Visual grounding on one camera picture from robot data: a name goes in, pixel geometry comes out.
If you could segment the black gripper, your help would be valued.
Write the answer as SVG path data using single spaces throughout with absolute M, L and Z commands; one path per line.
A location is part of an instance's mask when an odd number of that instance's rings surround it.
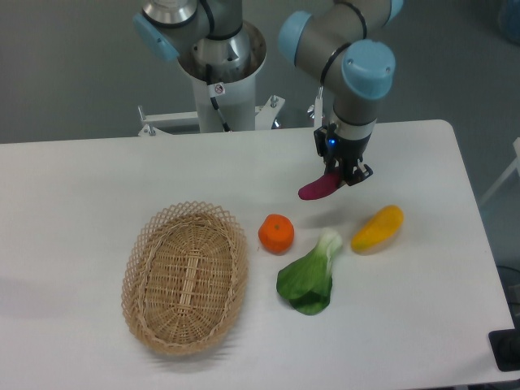
M 370 138 L 371 130 L 367 126 L 342 128 L 329 123 L 315 129 L 314 142 L 325 165 L 324 174 L 340 174 L 341 186 L 354 186 L 371 177 L 373 170 L 363 162 Z

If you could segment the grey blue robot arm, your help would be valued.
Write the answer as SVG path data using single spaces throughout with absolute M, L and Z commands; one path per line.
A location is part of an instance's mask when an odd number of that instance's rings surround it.
M 323 198 L 371 176 L 363 154 L 396 60 L 368 34 L 401 8 L 400 1 L 336 1 L 321 16 L 297 11 L 282 25 L 279 52 L 334 96 L 330 119 L 314 116 L 324 173 L 299 190 L 301 199 Z M 191 78 L 201 132 L 258 128 L 255 77 L 267 50 L 262 34 L 245 21 L 241 2 L 148 1 L 132 22 L 157 57 L 177 62 Z

